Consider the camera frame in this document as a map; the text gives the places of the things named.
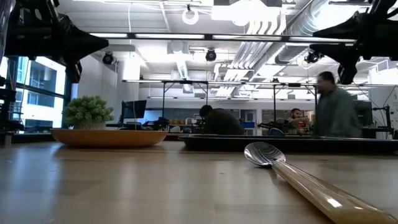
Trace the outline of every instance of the spoon handle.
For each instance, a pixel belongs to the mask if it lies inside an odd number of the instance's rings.
[[[398,223],[387,212],[290,164],[275,162],[273,169],[335,223]]]

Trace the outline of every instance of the black tray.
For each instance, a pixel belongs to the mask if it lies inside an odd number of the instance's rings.
[[[282,152],[396,154],[397,140],[313,136],[221,136],[191,134],[179,137],[188,150],[242,152],[252,142],[269,143]]]

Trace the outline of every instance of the man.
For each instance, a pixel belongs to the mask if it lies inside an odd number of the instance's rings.
[[[244,128],[231,113],[209,105],[202,106],[199,115],[205,119],[205,134],[243,135]]]
[[[301,124],[305,124],[309,122],[310,120],[308,118],[303,118],[302,117],[302,112],[298,108],[293,108],[290,111],[290,118],[289,118],[289,124],[291,124],[300,134],[303,134],[300,130]]]
[[[360,138],[358,117],[350,94],[338,88],[331,72],[318,75],[318,92],[321,94],[315,115],[317,136]]]

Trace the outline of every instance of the security camera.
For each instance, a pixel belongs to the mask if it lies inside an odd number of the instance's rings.
[[[309,52],[304,60],[307,63],[317,63],[323,57],[324,57],[323,54],[321,54],[321,53],[319,53],[317,51],[313,51],[313,52]]]
[[[102,62],[105,65],[112,65],[116,62],[116,59],[113,57],[113,52],[105,52],[105,56],[102,58]]]
[[[216,60],[216,58],[217,58],[217,54],[214,51],[214,49],[208,49],[207,54],[206,54],[206,61],[214,62],[214,60]]]

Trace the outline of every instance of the green plant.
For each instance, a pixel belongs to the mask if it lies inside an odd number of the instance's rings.
[[[62,113],[67,125],[76,125],[87,121],[93,123],[112,121],[112,111],[113,108],[107,108],[106,101],[100,96],[83,96],[71,100]]]

